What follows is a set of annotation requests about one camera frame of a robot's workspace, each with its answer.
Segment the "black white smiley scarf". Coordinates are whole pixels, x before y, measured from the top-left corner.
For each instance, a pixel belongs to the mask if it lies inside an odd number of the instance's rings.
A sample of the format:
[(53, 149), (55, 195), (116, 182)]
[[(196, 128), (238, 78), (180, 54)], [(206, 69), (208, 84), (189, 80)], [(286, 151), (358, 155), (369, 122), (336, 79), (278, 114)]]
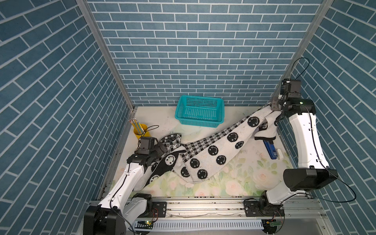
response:
[(251, 139), (272, 141), (277, 135), (280, 111), (266, 106), (234, 125), (207, 138), (182, 144), (181, 134), (161, 139), (167, 153), (151, 167), (150, 184), (168, 171), (175, 172), (188, 183), (201, 183), (222, 170)]

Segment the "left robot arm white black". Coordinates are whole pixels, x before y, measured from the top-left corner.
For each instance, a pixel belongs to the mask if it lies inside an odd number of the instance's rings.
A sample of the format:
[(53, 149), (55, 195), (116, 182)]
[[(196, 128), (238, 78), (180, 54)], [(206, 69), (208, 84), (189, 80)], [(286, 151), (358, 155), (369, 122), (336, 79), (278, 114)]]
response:
[(166, 147), (153, 137), (141, 137), (134, 154), (127, 159), (127, 167), (107, 196), (96, 206), (89, 206), (84, 214), (84, 235), (136, 234), (134, 221), (152, 211), (152, 197), (138, 193), (127, 203), (133, 189), (159, 157), (167, 153)]

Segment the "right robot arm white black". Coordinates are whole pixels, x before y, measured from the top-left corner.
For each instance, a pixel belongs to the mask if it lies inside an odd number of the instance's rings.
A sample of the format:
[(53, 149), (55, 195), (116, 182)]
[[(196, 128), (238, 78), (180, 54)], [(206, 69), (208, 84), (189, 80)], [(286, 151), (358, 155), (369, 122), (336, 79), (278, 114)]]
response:
[(296, 140), (298, 168), (284, 171), (283, 180), (265, 191), (258, 200), (244, 200), (247, 217), (284, 216), (283, 203), (307, 191), (318, 190), (338, 179), (321, 148), (316, 128), (316, 110), (312, 100), (287, 98), (279, 101), (282, 115), (287, 117)]

